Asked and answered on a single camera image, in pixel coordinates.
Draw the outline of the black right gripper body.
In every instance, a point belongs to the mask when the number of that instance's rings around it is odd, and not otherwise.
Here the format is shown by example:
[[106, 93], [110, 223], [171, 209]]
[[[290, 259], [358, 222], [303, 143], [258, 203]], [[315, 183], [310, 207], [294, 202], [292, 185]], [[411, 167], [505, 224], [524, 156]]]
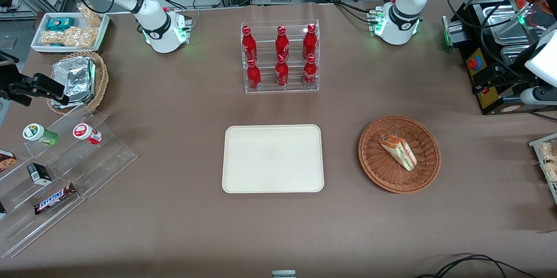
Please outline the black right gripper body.
[[19, 58], [11, 54], [0, 53], [0, 90], [5, 91], [10, 85], [21, 82], [21, 74], [17, 68]]

